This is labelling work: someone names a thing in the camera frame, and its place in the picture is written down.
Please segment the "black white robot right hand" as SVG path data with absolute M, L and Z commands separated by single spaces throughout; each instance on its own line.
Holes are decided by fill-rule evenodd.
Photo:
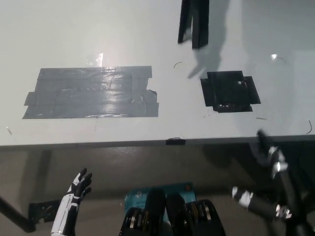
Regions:
M 237 186 L 231 190 L 232 198 L 246 210 L 264 219 L 284 222 L 287 236 L 313 236 L 314 228 L 307 220 L 305 205 L 285 155 L 263 130 L 257 131 L 257 137 L 262 153 L 266 157 L 271 178 L 280 186 L 284 197 L 283 204 L 272 203 Z

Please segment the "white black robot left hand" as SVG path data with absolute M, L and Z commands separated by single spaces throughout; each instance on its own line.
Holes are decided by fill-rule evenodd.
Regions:
M 52 236 L 74 236 L 79 207 L 84 197 L 91 191 L 92 173 L 86 175 L 84 168 L 72 181 L 63 196 L 51 228 Z

